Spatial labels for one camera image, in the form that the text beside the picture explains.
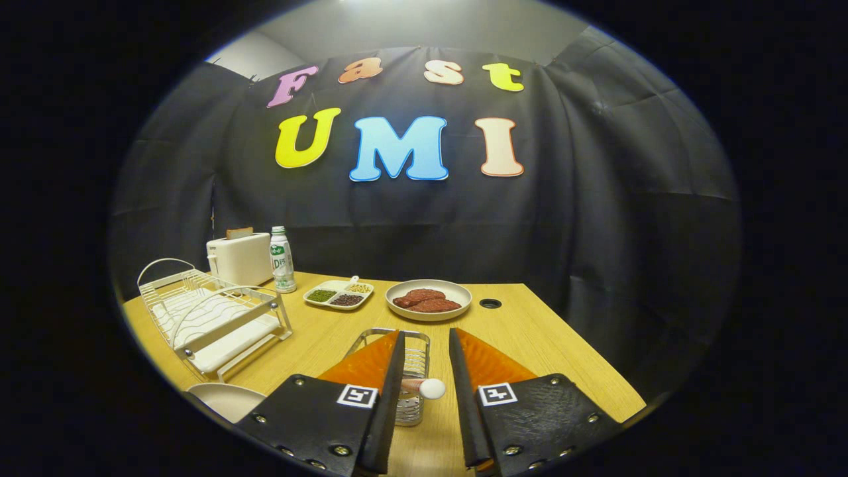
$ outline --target orange letter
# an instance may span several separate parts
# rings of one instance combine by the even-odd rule
[[[511,177],[524,173],[524,166],[516,161],[512,151],[510,129],[516,126],[514,121],[504,118],[482,118],[474,125],[483,129],[486,141],[486,163],[480,171],[487,176]]]
[[[462,68],[452,61],[442,61],[434,59],[427,61],[424,64],[427,71],[424,71],[424,77],[431,83],[442,83],[445,85],[458,85],[465,80],[457,71],[462,71]]]
[[[370,78],[377,76],[382,68],[380,68],[379,58],[366,58],[355,61],[344,69],[344,73],[338,78],[338,82],[350,83],[360,78]]]

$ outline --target white dish rack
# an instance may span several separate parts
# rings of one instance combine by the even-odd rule
[[[191,268],[142,284],[144,273],[163,261]],[[178,282],[180,287],[162,290]],[[217,374],[221,383],[224,373],[262,345],[292,335],[282,297],[273,289],[236,285],[176,258],[150,262],[136,284],[153,323],[177,357],[203,375]]]

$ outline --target plastic bottle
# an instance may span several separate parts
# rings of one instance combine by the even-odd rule
[[[298,289],[298,285],[294,282],[292,246],[288,243],[285,227],[277,226],[271,229],[270,253],[274,287],[280,293],[292,293]]]

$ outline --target white plate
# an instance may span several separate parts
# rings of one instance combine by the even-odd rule
[[[395,298],[400,298],[414,289],[434,289],[444,293],[447,300],[455,301],[460,304],[460,308],[451,311],[442,311],[440,313],[422,313],[420,311],[411,311],[401,308],[392,303]],[[388,307],[401,317],[409,318],[420,322],[441,322],[458,317],[468,310],[471,305],[471,292],[467,288],[453,282],[445,282],[444,280],[410,280],[409,282],[398,283],[392,288],[386,290],[386,303]]]
[[[266,398],[254,390],[222,383],[195,384],[187,391],[233,424],[242,420]]]
[[[353,310],[355,308],[358,308],[363,303],[365,303],[365,300],[368,300],[368,297],[371,296],[371,293],[374,292],[374,286],[373,285],[368,284],[368,283],[359,283],[359,280],[360,280],[360,278],[356,275],[354,275],[349,281],[328,280],[328,281],[326,281],[326,282],[324,282],[324,283],[322,283],[322,284],[320,284],[316,287],[311,288],[309,291],[304,293],[304,301],[306,301],[307,303],[311,303],[312,305],[315,305],[315,306],[329,306],[329,307],[335,308],[337,310]],[[359,293],[359,292],[355,292],[355,291],[348,291],[348,289],[351,286],[353,286],[354,284],[365,285],[370,291],[368,291],[368,293]],[[318,289],[332,291],[332,292],[335,292],[336,294],[331,296],[330,299],[327,300],[327,301],[314,301],[314,300],[310,300],[310,299],[306,298],[307,296],[311,295],[312,292],[314,292]],[[360,300],[360,302],[357,303],[356,305],[351,305],[351,306],[332,305],[330,302],[335,300],[336,298],[338,298],[340,295],[358,295],[358,296],[362,297],[362,300]]]

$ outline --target wall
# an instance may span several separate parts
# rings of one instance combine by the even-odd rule
[[[316,0],[257,31],[309,62],[422,45],[547,65],[587,26],[537,0]]]
[[[209,56],[206,61],[235,71],[246,78],[253,76],[253,81],[305,63],[296,54],[258,31],[238,38]]]

